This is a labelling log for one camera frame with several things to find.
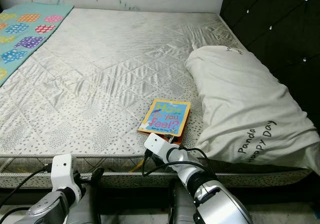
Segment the black cable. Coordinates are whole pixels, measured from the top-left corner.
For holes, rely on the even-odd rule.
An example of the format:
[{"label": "black cable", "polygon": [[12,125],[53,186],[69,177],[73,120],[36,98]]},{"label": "black cable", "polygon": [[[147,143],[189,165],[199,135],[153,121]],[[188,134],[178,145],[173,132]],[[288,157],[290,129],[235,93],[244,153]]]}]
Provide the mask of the black cable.
[{"label": "black cable", "polygon": [[184,150],[186,150],[186,151],[192,151],[192,150],[197,150],[197,151],[199,151],[199,152],[203,155],[204,159],[206,160],[206,162],[207,162],[207,164],[208,164],[208,166],[209,166],[212,174],[215,175],[215,172],[213,171],[214,169],[212,168],[212,165],[211,165],[211,163],[210,163],[207,155],[206,155],[201,149],[199,149],[199,148],[190,148],[190,149],[188,149],[188,148],[186,148],[186,147],[182,147],[182,149],[184,149]]},{"label": "black cable", "polygon": [[0,224],[2,224],[4,222],[4,220],[8,217],[8,215],[16,212],[16,211],[20,211],[20,210],[29,210],[29,207],[18,207],[15,209],[12,209],[10,211],[8,211],[6,214],[4,214],[4,216],[0,219]]},{"label": "black cable", "polygon": [[32,178],[34,175],[38,174],[39,172],[47,170],[47,166],[43,167],[40,170],[37,170],[36,172],[32,173],[30,176],[28,176],[26,179],[24,179],[1,203],[0,208],[4,205],[4,203],[9,200],[9,198],[23,185],[25,184],[30,178]]},{"label": "black cable", "polygon": [[160,166],[157,166],[156,168],[152,169],[151,171],[148,171],[147,173],[145,173],[145,168],[144,168],[144,165],[145,165],[145,161],[146,159],[144,159],[144,162],[142,164],[142,176],[147,176],[147,175],[150,175],[152,172],[155,172],[156,170],[159,170],[161,168],[164,168],[164,167],[167,167],[167,166],[170,166],[170,165],[180,165],[180,164],[188,164],[188,165],[194,165],[194,166],[197,166],[199,168],[201,168],[202,170],[206,171],[207,173],[211,174],[211,172],[205,168],[203,165],[201,164],[198,164],[198,163],[194,163],[194,162],[191,162],[191,161],[173,161],[173,162],[170,162],[170,163],[166,163],[166,164],[163,164],[163,165],[160,165]]}]

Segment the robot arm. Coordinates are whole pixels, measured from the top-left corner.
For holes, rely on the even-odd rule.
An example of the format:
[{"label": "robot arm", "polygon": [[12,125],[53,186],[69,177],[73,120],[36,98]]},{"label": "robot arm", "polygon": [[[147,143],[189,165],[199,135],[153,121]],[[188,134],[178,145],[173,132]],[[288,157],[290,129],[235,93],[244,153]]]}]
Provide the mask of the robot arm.
[{"label": "robot arm", "polygon": [[82,196],[81,189],[73,178],[75,159],[70,154],[53,158],[52,192],[34,204],[25,217],[15,224],[62,224],[64,222],[69,208],[79,203]]},{"label": "robot arm", "polygon": [[[179,150],[178,145],[170,144],[154,133],[149,135],[144,144],[164,163],[173,161],[199,163],[185,150]],[[195,223],[252,223],[246,208],[217,180],[214,174],[205,173],[201,168],[188,164],[172,165],[172,168],[194,200],[197,209],[193,217]]]}]

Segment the pillow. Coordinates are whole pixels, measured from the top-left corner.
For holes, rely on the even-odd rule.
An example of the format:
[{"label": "pillow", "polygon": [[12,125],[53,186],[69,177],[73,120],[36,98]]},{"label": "pillow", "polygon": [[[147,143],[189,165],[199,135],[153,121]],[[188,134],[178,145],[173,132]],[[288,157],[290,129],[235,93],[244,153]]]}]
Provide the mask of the pillow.
[{"label": "pillow", "polygon": [[196,146],[208,158],[320,173],[316,128],[287,87],[254,54],[205,46],[193,51],[185,66],[204,111],[204,129]]}]

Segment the floor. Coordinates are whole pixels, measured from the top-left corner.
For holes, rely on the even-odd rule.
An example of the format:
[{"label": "floor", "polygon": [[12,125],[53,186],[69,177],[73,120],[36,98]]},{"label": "floor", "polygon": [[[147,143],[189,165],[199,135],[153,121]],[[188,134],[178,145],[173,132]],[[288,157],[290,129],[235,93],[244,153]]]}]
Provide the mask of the floor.
[{"label": "floor", "polygon": [[[19,206],[6,205],[0,209],[0,217],[12,208]],[[281,203],[249,205],[254,224],[320,224],[308,203]],[[166,224],[168,217],[165,209],[116,210],[113,215],[101,217],[102,224]],[[9,216],[3,224],[13,224],[21,219],[24,212]]]}]

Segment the children's book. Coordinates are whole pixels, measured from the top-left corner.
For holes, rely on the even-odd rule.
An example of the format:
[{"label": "children's book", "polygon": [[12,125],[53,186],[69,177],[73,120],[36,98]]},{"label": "children's book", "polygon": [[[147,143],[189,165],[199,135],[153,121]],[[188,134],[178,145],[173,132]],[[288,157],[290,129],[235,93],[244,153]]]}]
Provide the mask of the children's book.
[{"label": "children's book", "polygon": [[174,143],[181,143],[190,102],[154,99],[138,131],[144,134],[156,133],[164,139],[176,136]]}]

